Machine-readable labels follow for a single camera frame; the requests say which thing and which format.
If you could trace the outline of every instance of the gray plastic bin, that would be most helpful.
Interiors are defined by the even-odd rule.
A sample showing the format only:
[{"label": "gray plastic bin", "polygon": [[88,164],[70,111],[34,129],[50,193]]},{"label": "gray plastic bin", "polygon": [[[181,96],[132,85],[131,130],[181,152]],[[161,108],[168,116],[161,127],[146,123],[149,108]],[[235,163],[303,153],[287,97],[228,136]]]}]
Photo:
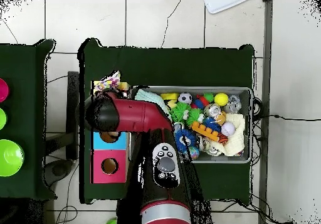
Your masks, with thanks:
[{"label": "gray plastic bin", "polygon": [[[253,91],[247,87],[172,87],[172,86],[149,86],[149,88],[143,88],[145,91],[153,92],[156,94],[162,93],[182,93],[188,92],[193,98],[196,98],[197,94],[203,93],[226,93],[228,95],[238,95],[241,99],[242,108],[238,113],[245,116],[245,131],[244,131],[244,154],[239,157],[228,157],[220,155],[218,157],[210,156],[205,152],[201,152],[200,156],[193,161],[194,163],[230,163],[230,164],[244,164],[252,158],[252,115],[253,115]],[[134,145],[133,135],[130,135],[129,139],[129,156],[132,155],[132,147]]]}]

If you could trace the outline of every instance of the yellow ball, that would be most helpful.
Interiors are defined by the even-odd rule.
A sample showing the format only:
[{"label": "yellow ball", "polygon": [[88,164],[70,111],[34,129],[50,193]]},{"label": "yellow ball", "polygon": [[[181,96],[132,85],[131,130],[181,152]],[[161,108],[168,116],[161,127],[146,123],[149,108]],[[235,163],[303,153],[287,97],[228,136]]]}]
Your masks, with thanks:
[{"label": "yellow ball", "polygon": [[217,93],[215,95],[214,102],[223,107],[228,103],[228,96],[225,93]]}]

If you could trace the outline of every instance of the table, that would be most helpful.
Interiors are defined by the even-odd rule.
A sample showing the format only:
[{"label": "table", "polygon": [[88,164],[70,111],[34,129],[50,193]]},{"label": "table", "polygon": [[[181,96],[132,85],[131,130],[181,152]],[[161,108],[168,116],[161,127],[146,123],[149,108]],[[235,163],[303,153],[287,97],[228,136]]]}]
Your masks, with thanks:
[{"label": "table", "polygon": [[0,139],[17,142],[24,151],[18,173],[0,177],[0,197],[48,200],[55,197],[43,181],[45,154],[44,63],[54,41],[41,40],[33,46],[0,45],[0,77],[10,88],[10,96],[0,107],[8,115]]},{"label": "table", "polygon": [[[78,51],[80,61],[80,103],[89,96],[91,81],[112,70],[122,72],[130,85],[229,86],[252,88],[254,49],[224,48],[132,48],[102,47],[87,39]],[[80,132],[80,201],[118,200],[125,196],[125,184],[90,183],[90,131]],[[195,164],[204,199],[240,199],[250,202],[250,163]]]}]

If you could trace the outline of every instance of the blue box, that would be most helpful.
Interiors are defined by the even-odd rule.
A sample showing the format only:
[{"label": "blue box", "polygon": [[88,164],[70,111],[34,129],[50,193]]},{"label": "blue box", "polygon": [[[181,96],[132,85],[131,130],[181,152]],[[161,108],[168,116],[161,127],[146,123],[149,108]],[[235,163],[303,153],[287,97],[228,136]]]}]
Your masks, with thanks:
[{"label": "blue box", "polygon": [[115,149],[121,150],[127,148],[127,133],[122,132],[120,137],[114,143],[106,143],[101,138],[98,132],[93,133],[93,149],[102,150],[102,149]]}]

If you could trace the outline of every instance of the white towel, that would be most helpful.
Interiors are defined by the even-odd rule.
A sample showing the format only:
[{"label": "white towel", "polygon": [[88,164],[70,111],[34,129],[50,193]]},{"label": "white towel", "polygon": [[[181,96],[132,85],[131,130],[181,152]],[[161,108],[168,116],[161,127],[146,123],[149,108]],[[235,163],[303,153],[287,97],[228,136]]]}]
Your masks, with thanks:
[{"label": "white towel", "polygon": [[211,145],[224,155],[231,157],[241,152],[244,145],[245,119],[242,114],[226,114],[226,122],[231,122],[235,126],[235,133],[228,137],[226,145],[219,142],[211,141]]},{"label": "white towel", "polygon": [[139,89],[134,99],[156,103],[165,112],[168,119],[172,122],[172,117],[169,114],[168,108],[166,107],[166,104],[161,96],[158,96],[157,94],[152,92],[147,92],[142,89]]}]

